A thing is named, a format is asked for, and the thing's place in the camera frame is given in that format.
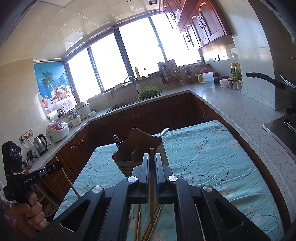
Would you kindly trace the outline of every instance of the electric kettle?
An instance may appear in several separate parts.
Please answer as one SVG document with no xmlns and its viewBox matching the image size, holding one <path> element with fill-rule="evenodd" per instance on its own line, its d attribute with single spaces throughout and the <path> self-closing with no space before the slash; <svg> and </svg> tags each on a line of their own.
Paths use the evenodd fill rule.
<svg viewBox="0 0 296 241">
<path fill-rule="evenodd" d="M 36 147 L 37 152 L 42 156 L 44 153 L 47 152 L 47 140 L 44 135 L 40 134 L 33 141 L 34 146 Z"/>
</svg>

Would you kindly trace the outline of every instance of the pan handle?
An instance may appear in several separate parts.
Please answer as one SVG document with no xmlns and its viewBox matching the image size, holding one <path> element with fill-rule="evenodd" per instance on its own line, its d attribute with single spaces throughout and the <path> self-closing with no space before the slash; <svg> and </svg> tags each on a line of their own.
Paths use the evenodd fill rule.
<svg viewBox="0 0 296 241">
<path fill-rule="evenodd" d="M 268 75 L 266 74 L 261 74 L 261 73 L 246 73 L 247 77 L 250 78 L 260 78 L 260 79 L 264 79 L 267 80 L 269 83 L 273 84 L 277 89 L 285 89 L 285 84 L 281 83 L 281 82 L 277 82 L 276 80 L 270 78 Z"/>
</svg>

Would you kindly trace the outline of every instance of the plastic pitcher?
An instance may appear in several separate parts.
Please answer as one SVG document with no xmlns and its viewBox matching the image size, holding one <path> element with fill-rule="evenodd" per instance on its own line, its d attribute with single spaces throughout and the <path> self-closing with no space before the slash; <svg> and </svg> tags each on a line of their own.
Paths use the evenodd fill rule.
<svg viewBox="0 0 296 241">
<path fill-rule="evenodd" d="M 214 88 L 215 87 L 215 83 L 214 83 L 214 73 L 213 72 L 209 72 L 209 73 L 203 73 L 200 74 L 197 77 L 198 81 L 202 84 L 205 84 L 205 86 L 207 86 L 208 88 Z"/>
</svg>

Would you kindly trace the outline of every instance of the green vegetable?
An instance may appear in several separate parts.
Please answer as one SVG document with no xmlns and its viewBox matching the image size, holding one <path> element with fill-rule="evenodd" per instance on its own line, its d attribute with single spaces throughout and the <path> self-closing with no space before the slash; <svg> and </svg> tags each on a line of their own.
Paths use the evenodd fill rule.
<svg viewBox="0 0 296 241">
<path fill-rule="evenodd" d="M 157 96 L 157 94 L 158 92 L 156 90 L 144 91 L 140 96 L 140 100 Z"/>
</svg>

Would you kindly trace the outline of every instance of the countertop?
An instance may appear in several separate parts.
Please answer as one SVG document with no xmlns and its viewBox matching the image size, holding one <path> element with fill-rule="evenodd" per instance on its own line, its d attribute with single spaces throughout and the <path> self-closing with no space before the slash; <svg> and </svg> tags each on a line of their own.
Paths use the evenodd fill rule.
<svg viewBox="0 0 296 241">
<path fill-rule="evenodd" d="M 105 112 L 111 107 L 99 110 L 94 117 L 87 118 L 83 120 L 79 126 L 71 128 L 69 134 L 63 140 L 52 144 L 43 156 L 32 163 L 30 172 L 44 167 L 51 158 L 53 158 L 55 154 L 89 122 L 135 106 L 189 92 L 198 97 L 225 119 L 257 153 L 282 192 L 291 221 L 293 222 L 296 218 L 296 162 L 287 151 L 263 129 L 264 123 L 283 116 L 285 110 L 274 111 L 249 97 L 241 95 L 239 91 L 221 88 L 220 85 L 209 89 L 203 84 L 196 83 L 174 89 L 162 89 L 161 96 L 136 102 L 108 113 Z"/>
</svg>

